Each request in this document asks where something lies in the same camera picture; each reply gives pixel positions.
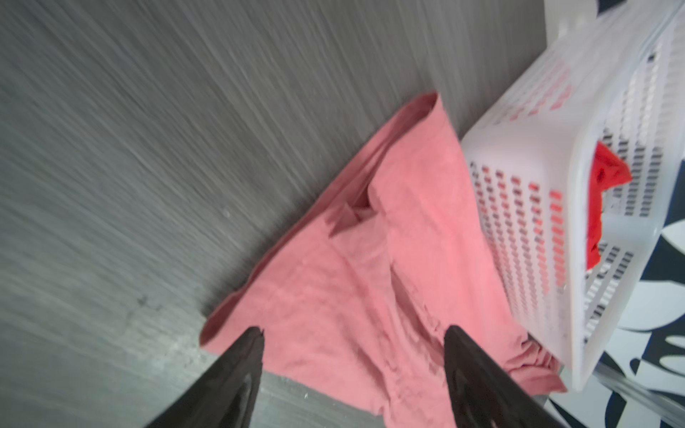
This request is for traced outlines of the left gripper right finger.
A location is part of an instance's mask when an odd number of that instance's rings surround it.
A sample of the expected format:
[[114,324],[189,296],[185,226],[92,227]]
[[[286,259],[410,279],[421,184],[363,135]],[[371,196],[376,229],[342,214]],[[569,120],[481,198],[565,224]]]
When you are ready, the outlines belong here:
[[445,333],[444,370],[458,428],[561,426],[459,326]]

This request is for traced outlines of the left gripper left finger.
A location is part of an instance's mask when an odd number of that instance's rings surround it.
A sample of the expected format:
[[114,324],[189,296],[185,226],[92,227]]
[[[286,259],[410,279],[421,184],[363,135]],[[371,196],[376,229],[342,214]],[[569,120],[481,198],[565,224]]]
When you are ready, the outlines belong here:
[[262,378],[264,333],[251,326],[149,427],[248,427]]

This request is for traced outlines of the pink t shirt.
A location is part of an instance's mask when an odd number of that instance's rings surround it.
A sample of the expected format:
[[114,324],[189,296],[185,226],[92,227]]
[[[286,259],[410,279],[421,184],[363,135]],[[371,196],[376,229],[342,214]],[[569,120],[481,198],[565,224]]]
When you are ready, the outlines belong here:
[[527,393],[559,365],[513,318],[438,94],[412,100],[358,152],[200,334],[221,354],[250,326],[267,371],[379,415],[451,427],[444,335],[462,327]]

